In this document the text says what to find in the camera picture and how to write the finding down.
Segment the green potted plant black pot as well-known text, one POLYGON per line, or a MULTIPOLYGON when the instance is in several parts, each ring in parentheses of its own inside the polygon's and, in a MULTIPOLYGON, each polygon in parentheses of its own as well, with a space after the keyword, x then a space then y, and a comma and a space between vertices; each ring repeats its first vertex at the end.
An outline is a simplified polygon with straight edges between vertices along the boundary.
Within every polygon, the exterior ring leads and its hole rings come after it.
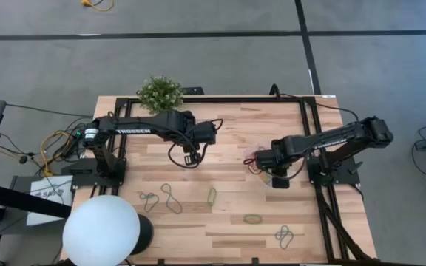
POLYGON ((181 83, 166 76, 152 76, 146 79, 136 92, 141 107, 151 115, 169 111, 183 105, 181 83))

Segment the white globe lamp black base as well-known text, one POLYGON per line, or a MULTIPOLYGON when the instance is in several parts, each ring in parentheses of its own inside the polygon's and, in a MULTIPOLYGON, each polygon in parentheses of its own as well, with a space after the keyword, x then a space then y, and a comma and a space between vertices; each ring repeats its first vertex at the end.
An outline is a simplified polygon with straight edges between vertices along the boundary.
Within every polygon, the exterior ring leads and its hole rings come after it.
POLYGON ((144 252, 153 238, 153 224, 132 204, 102 195, 83 202, 70 214, 62 243, 74 266, 117 266, 144 252))

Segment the black aluminium table frame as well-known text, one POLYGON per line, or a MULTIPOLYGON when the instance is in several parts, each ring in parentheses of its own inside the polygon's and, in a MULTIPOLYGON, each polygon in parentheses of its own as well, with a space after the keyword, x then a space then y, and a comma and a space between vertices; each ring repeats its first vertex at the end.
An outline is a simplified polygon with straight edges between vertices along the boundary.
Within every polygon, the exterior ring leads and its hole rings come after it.
POLYGON ((172 148, 153 135, 119 137, 128 161, 125 184, 119 194, 146 215, 155 235, 143 253, 130 256, 142 264, 236 264, 326 262, 341 257, 342 241, 333 228, 323 229, 316 189, 305 168, 288 189, 270 188, 243 165, 254 146, 270 146, 273 139, 314 132, 314 117, 306 102, 272 96, 242 98, 189 98, 184 104, 199 121, 213 120, 219 127, 217 142, 207 149, 198 168, 183 169, 180 148, 172 148), (166 207, 160 187, 168 183, 183 206, 181 214, 166 207), (215 204, 207 204, 210 188, 215 204), (152 192, 159 203, 143 210, 140 193, 152 192), (243 222, 246 214, 259 214, 263 222, 243 222), (286 250, 274 235, 282 225, 294 233, 286 250))

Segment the black support beam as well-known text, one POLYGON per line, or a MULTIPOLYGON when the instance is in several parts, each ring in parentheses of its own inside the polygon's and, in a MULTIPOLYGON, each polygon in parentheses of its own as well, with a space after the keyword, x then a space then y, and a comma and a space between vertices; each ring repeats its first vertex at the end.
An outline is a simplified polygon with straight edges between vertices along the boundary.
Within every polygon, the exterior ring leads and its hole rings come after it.
POLYGON ((60 218, 67 218, 71 212, 68 205, 3 187, 0 187, 0 205, 60 218))

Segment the white printed paper sheet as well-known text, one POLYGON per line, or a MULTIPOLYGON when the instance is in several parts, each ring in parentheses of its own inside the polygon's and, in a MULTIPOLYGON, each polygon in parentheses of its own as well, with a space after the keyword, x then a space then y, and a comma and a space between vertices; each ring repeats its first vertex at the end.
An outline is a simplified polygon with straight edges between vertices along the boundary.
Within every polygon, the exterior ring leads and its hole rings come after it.
MULTIPOLYGON (((31 182, 30 195, 72 206, 71 183, 72 176, 69 175, 44 177, 40 181, 31 182)), ((61 218, 56 216, 29 212, 27 225, 41 225, 59 220, 61 218)))

